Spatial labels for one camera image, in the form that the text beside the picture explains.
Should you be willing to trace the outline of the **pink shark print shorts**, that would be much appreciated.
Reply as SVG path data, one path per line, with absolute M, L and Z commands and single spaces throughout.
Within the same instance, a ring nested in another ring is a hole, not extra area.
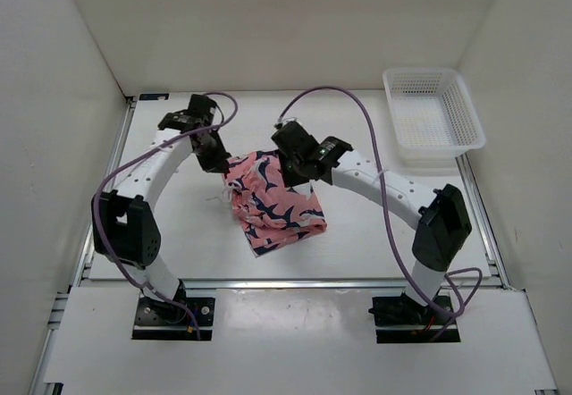
M 313 185 L 285 185 L 275 151 L 254 151 L 228 160 L 223 184 L 234 217 L 255 256 L 263 256 L 327 229 Z

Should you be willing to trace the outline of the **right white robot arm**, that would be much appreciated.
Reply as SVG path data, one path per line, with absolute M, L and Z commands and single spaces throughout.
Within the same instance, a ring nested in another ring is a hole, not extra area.
M 461 191 L 450 184 L 431 189 L 382 172 L 349 143 L 330 136 L 317 141 L 298 122 L 279 122 L 272 136 L 288 186 L 323 181 L 346 189 L 398 216 L 415 232 L 413 269 L 403 293 L 380 307 L 392 324 L 420 324 L 472 225 Z

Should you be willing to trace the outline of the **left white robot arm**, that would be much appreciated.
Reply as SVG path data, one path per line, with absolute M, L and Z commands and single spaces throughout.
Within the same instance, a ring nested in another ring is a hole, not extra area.
M 229 153 L 215 121 L 215 93 L 194 94 L 188 106 L 159 122 L 149 150 L 105 178 L 91 201 L 94 246 L 167 323 L 191 312 L 183 282 L 159 256 L 162 237 L 154 216 L 156 203 L 179 166 L 194 155 L 207 173 L 226 174 Z

